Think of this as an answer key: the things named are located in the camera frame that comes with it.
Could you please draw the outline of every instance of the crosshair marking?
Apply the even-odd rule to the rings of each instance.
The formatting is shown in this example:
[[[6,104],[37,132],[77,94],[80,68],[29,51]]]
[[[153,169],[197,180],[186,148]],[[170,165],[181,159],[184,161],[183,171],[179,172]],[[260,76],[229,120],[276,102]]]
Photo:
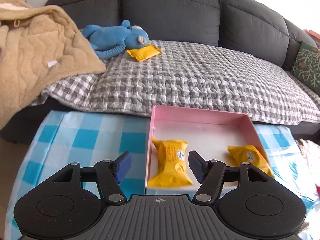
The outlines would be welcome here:
[[[162,203],[165,200],[163,198],[157,198],[155,201],[157,201],[158,203]]]

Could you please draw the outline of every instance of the plastic bag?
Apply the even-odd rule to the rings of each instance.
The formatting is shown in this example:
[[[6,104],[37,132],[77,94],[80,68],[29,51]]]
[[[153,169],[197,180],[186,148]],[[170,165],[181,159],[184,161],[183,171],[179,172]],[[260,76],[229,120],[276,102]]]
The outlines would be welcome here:
[[[236,160],[238,166],[240,166],[242,162],[249,162],[272,178],[275,177],[269,163],[253,145],[246,145],[241,147],[228,146],[228,151]]]
[[[148,187],[181,187],[192,185],[186,174],[185,154],[188,143],[180,140],[152,139],[158,151],[159,172],[148,181]]]
[[[161,49],[156,48],[152,44],[148,44],[141,49],[127,49],[126,51],[139,62],[162,53]]]

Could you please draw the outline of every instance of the gray checkered blanket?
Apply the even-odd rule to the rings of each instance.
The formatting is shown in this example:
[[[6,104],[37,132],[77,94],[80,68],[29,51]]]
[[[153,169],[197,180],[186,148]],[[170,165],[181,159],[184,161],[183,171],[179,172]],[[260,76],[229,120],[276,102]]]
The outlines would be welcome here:
[[[152,43],[163,53],[139,63],[124,52],[106,61],[105,73],[62,79],[32,105],[51,96],[88,112],[150,116],[153,105],[168,105],[246,113],[268,123],[320,122],[318,95],[268,61],[203,44]]]

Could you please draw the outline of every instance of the gray sofa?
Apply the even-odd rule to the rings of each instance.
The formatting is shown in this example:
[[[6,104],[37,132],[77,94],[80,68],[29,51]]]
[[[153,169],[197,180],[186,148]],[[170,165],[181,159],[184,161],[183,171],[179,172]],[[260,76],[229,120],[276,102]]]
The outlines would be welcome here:
[[[223,47],[251,54],[288,72],[302,41],[316,46],[293,23],[254,0],[48,0],[46,4],[61,6],[78,28],[119,25],[127,19],[142,26],[150,40]],[[9,141],[29,142],[50,110],[71,109],[49,98],[43,105],[17,113],[1,135]],[[297,138],[318,139],[317,122],[287,126]]]

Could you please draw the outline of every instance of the stuffed toy ear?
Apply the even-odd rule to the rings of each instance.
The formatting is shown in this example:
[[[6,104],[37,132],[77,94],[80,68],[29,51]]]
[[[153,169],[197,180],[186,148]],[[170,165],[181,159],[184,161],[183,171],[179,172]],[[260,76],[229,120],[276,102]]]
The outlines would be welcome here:
[[[142,36],[138,36],[138,41],[141,43],[141,44],[146,44],[147,43],[147,40],[145,38],[143,38]]]
[[[131,25],[130,25],[130,22],[128,20],[124,20],[124,21],[122,21],[121,26],[130,29]]]
[[[133,25],[131,26],[132,29],[140,29],[140,30],[143,30],[140,26],[137,26],[137,25]]]

